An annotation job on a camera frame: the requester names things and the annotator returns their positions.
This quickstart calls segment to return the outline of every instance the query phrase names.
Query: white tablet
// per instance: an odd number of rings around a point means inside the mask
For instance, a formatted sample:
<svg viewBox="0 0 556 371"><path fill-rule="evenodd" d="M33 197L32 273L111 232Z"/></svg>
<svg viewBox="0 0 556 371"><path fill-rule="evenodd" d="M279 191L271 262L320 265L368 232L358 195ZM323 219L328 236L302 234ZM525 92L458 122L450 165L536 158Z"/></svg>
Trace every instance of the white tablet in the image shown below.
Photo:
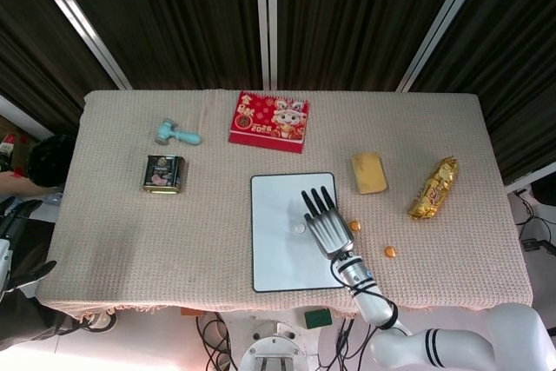
<svg viewBox="0 0 556 371"><path fill-rule="evenodd" d="M332 173L251 178L253 289L257 292L339 288L330 260L305 225L301 191L327 188L336 203Z"/></svg>

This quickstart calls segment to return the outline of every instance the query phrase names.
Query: floor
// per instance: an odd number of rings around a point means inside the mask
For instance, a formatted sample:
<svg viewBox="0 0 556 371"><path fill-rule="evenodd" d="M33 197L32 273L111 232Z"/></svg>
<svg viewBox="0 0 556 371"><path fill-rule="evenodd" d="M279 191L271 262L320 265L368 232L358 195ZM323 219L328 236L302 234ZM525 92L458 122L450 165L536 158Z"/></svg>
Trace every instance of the floor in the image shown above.
<svg viewBox="0 0 556 371"><path fill-rule="evenodd" d="M526 212L519 199L510 196L516 222L526 219ZM56 219L57 209L43 205L35 217ZM537 207L539 215L556 220L556 208ZM546 232L540 225L531 225L526 234L543 237ZM547 327L556 326L556 288L553 288L553 271L556 258L546 251L525 253L535 294L535 308L541 314ZM461 328L487 335L485 315L459 308L439 308L433 312L401 311L400 318L411 329ZM334 356L334 345L341 318L321 331L319 353L321 361L327 364ZM350 337L350 352L361 344L366 333L366 324L357 318ZM181 316L179 308L165 308L153 314L122 311L117 326L106 334L90 334L77 331L71 335L51 338L47 341L26 342L0 352L3 368L21 367L22 361L28 369L97 370L99 368L127 370L203 370L207 356L195 329L195 319ZM365 370L380 370L365 353ZM357 369L357 358L347 362L351 371ZM407 367L405 371L432 370L432 367Z"/></svg>

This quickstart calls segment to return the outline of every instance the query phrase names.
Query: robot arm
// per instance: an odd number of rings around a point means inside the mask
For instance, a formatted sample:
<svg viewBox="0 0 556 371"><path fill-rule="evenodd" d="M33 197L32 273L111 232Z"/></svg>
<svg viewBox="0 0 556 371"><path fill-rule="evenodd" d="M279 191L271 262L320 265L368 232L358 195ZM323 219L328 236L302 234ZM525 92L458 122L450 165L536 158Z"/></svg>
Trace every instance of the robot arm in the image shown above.
<svg viewBox="0 0 556 371"><path fill-rule="evenodd" d="M305 214L305 220L319 249L331 260L331 273L344 287L349 288L363 319L382 330L370 341L374 359L387 369L422 364L438 368L496 370L493 345L474 332L428 329L411 335L399 321L395 304L381 293L361 257L352 252L354 241L351 231L324 187L321 187L321 193L322 199L315 189L311 189L313 203L307 192L301 192L310 212ZM507 306L513 306L510 308L511 314L507 313ZM520 305L503 305L492 309L490 313L489 324L496 352L506 357L501 362L503 367L500 370L554 369L556 351L544 328L539 328L537 313L527 306L516 306ZM524 346L524 341L516 341L516 334L509 334L504 329L513 314L521 315L518 310L523 309L527 310L525 316L531 317L524 319L521 332L529 329L531 335L536 336L534 340L542 340L542 344L533 346L529 341ZM523 361L528 367L518 365Z"/></svg>

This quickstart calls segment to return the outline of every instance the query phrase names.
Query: beige knitted tablecloth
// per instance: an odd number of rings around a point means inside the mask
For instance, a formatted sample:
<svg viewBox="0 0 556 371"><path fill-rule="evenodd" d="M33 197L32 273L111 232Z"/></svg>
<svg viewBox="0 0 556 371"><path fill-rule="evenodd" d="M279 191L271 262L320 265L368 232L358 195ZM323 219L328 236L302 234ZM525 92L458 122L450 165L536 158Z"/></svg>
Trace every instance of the beige knitted tablecloth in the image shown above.
<svg viewBox="0 0 556 371"><path fill-rule="evenodd" d="M387 92L279 92L308 99L303 153L228 143L239 91L95 91L85 111L49 258L58 264L41 302L79 316L113 307L207 310L329 306L355 311L347 290L257 294L252 289L249 180L330 171L341 213L358 219L355 250L401 307L530 304L532 292L476 96ZM154 142L169 117L198 132L193 147ZM358 195L353 153L381 155L388 188ZM185 190L141 188L147 155L189 161ZM445 156L460 174L438 216L406 213ZM398 256L383 250L394 245Z"/></svg>

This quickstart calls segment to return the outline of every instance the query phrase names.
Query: dark curtain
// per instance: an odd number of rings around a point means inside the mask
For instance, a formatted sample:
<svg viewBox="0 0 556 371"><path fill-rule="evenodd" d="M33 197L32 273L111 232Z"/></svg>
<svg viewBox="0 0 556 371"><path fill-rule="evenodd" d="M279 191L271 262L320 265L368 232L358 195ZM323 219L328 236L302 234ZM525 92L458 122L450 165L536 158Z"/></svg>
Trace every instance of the dark curtain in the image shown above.
<svg viewBox="0 0 556 371"><path fill-rule="evenodd" d="M478 95L506 183L556 161L556 0L467 0L412 90Z"/></svg>
<svg viewBox="0 0 556 371"><path fill-rule="evenodd" d="M444 0L278 0L279 89L395 90Z"/></svg>
<svg viewBox="0 0 556 371"><path fill-rule="evenodd" d="M83 97L114 88L53 0L0 0L0 95L47 129L75 133Z"/></svg>
<svg viewBox="0 0 556 371"><path fill-rule="evenodd" d="M134 89L258 89L257 0L77 0Z"/></svg>

